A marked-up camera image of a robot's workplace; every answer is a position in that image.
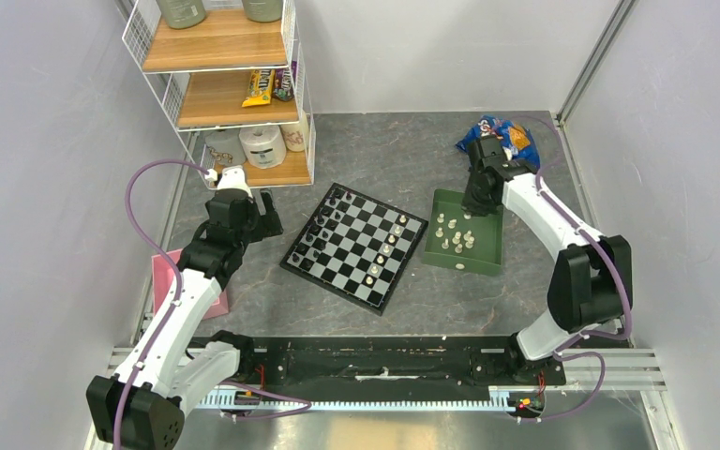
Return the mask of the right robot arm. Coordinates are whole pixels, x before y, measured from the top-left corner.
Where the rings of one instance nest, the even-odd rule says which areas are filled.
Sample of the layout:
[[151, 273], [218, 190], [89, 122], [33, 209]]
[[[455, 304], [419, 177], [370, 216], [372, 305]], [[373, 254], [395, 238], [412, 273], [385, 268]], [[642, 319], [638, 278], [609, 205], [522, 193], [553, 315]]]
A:
[[536, 235], [554, 261], [547, 309], [515, 333], [503, 370], [528, 383], [541, 362], [591, 337], [625, 341], [632, 332], [632, 250], [620, 235], [606, 236], [561, 202], [531, 162], [513, 158], [492, 135], [466, 145], [469, 179], [462, 200], [473, 216], [506, 209]]

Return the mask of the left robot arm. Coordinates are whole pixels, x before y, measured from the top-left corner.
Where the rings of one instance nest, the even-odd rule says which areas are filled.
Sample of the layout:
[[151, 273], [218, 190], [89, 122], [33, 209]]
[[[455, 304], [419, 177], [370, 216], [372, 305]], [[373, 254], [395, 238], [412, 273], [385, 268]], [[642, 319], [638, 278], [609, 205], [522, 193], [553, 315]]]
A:
[[201, 400], [229, 378], [247, 382], [257, 368], [252, 339], [231, 332], [214, 334], [193, 360], [180, 363], [248, 245], [282, 233], [270, 191], [255, 199], [242, 167], [203, 174], [217, 184], [207, 220], [177, 261], [159, 252], [174, 276], [162, 306], [114, 373], [94, 377], [86, 390], [97, 437], [115, 449], [174, 448]]

